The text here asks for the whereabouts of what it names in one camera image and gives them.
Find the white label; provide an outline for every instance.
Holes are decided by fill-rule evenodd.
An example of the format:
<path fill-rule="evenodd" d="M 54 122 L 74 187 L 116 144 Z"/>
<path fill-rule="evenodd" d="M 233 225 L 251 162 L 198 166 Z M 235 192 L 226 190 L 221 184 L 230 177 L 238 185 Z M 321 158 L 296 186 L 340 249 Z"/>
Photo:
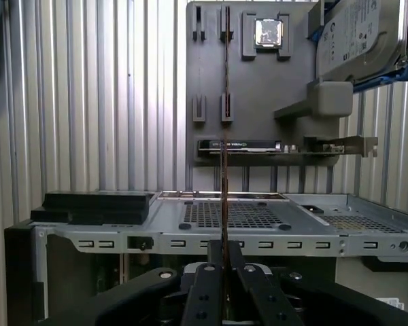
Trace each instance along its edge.
<path fill-rule="evenodd" d="M 405 310 L 405 304 L 400 302 L 398 297 L 377 297 L 376 299 L 396 308 Z"/>
<path fill-rule="evenodd" d="M 379 32 L 381 0 L 345 0 L 342 9 L 324 27 L 318 43 L 318 76 L 368 52 Z"/>

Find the metal sheet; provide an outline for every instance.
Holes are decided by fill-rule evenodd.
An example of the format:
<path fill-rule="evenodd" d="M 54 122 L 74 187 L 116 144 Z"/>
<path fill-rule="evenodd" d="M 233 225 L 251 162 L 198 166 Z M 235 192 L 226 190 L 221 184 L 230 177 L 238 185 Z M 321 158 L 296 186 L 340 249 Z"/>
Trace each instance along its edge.
<path fill-rule="evenodd" d="M 187 2 L 5 1 L 0 326 L 5 318 L 1 231 L 28 219 L 46 191 L 217 188 L 217 168 L 193 168 L 193 182 L 186 185 Z M 329 170 L 240 168 L 231 187 L 358 192 L 408 210 L 408 83 L 356 96 L 354 113 L 341 120 L 340 133 L 379 137 L 378 158 L 343 157 Z"/>

